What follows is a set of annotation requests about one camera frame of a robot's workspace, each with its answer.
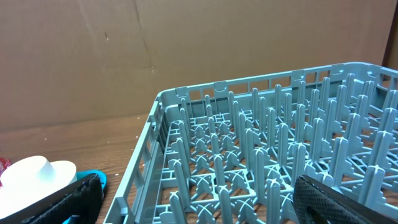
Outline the red snack wrapper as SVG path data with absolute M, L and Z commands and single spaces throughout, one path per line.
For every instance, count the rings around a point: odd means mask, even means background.
M 0 157 L 0 176 L 4 173 L 4 171 L 12 165 L 12 161 L 10 159 L 5 159 Z

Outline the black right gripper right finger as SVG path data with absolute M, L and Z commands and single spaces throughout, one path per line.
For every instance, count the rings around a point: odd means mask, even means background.
M 292 198 L 299 224 L 397 224 L 307 175 L 296 178 Z

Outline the cardboard backdrop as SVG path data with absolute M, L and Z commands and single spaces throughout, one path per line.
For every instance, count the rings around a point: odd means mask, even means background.
M 395 1 L 2 1 L 3 131 L 149 111 L 162 90 L 381 64 Z

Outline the white upturned bowl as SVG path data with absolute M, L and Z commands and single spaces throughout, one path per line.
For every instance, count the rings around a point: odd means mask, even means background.
M 1 218 L 4 219 L 77 181 L 71 161 L 50 162 L 44 156 L 19 160 L 1 174 Z

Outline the teal plastic tray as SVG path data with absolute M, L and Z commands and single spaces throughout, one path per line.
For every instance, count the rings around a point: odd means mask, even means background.
M 97 170 L 79 179 L 81 183 L 66 199 L 64 224 L 96 223 L 104 200 L 106 179 Z

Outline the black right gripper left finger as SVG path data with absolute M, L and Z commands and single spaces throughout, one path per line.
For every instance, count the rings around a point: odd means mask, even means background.
M 95 223 L 103 204 L 101 177 L 90 173 L 55 193 L 1 219 L 1 223 Z

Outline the grey dish rack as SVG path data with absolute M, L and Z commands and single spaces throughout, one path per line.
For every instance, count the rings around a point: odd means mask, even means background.
M 160 92 L 104 220 L 296 221 L 300 175 L 397 218 L 395 70 L 349 62 Z

